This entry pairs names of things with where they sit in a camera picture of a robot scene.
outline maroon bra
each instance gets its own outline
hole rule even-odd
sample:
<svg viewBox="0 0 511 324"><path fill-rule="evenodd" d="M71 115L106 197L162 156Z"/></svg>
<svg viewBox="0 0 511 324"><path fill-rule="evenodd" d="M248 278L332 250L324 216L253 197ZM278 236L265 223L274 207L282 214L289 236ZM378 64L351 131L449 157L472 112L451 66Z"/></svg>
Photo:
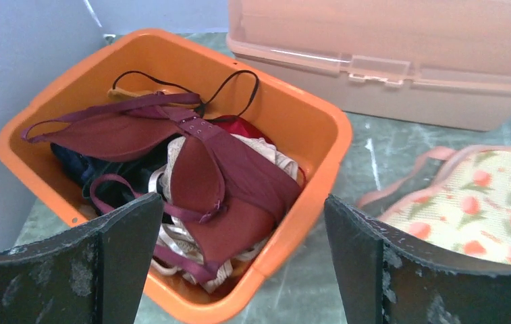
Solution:
<svg viewBox="0 0 511 324"><path fill-rule="evenodd" d="M182 220L201 249L204 263L164 246L156 246L154 255L205 283L216 278L217 270L228 259L266 238L295 203L301 187L219 126L193 110L170 105L195 103L201 100L194 93L157 92L37 123L25 129L22 138L30 143L54 142L82 155L124 162L147 154L174 135L185 136L171 175L172 204L165 203L165 212ZM68 126L28 137L33 127L46 122ZM92 193L104 181L130 186L118 175L104 175L92 184ZM98 199L95 204L102 212L111 211Z"/></svg>

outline plastic container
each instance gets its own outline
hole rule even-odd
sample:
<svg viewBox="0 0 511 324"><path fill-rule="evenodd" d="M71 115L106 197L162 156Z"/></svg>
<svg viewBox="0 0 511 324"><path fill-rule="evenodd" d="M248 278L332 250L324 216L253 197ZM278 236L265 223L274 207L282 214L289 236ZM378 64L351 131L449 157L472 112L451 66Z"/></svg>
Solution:
<svg viewBox="0 0 511 324"><path fill-rule="evenodd" d="M511 116L511 0L230 0L236 57L344 111L470 130Z"/></svg>
<svg viewBox="0 0 511 324"><path fill-rule="evenodd" d="M190 40L161 31L141 30L119 39L68 70L42 91L0 133L0 160L52 211L70 226L86 217L86 202L68 180L49 145L28 144L20 132L35 122L108 102L107 91L126 70L141 70L181 84L209 98L220 83L243 63ZM224 292L208 295L180 277L163 277L150 270L144 293L176 319L187 323L220 323L239 313L261 284L272 276L305 239L319 218L339 164L352 138L348 118L335 106L265 73L253 70L261 87L243 115L294 158L309 181L291 211L246 270ZM127 90L158 89L142 76L130 75L120 85ZM211 117L237 113L249 98L252 78L231 81L209 109ZM53 123L37 132L50 132Z"/></svg>

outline floral pattern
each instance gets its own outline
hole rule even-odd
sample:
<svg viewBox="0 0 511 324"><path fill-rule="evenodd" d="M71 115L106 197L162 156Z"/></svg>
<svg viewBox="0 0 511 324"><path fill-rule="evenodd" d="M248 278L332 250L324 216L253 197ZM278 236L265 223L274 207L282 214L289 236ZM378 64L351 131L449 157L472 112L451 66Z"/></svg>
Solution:
<svg viewBox="0 0 511 324"><path fill-rule="evenodd" d="M470 154L438 189L406 197L384 222L442 248L511 264L511 151Z"/></svg>

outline red fabric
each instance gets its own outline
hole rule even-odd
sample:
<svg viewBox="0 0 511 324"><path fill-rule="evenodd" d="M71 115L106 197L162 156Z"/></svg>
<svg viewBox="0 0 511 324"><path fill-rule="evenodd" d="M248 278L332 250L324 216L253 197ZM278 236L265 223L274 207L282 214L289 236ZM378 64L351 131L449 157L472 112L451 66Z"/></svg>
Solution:
<svg viewBox="0 0 511 324"><path fill-rule="evenodd" d="M214 120L214 124L223 128L230 134L235 134L247 138L263 138L265 142L275 145L273 141L262 133L257 127L249 121L234 115L224 115Z"/></svg>

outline storage box lid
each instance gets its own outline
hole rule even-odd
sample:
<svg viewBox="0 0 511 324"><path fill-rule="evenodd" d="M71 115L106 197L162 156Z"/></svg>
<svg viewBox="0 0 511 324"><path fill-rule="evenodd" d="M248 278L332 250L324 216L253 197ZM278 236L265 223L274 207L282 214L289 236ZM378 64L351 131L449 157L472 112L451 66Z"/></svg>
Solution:
<svg viewBox="0 0 511 324"><path fill-rule="evenodd" d="M230 0L240 55L349 80L511 94L511 0Z"/></svg>

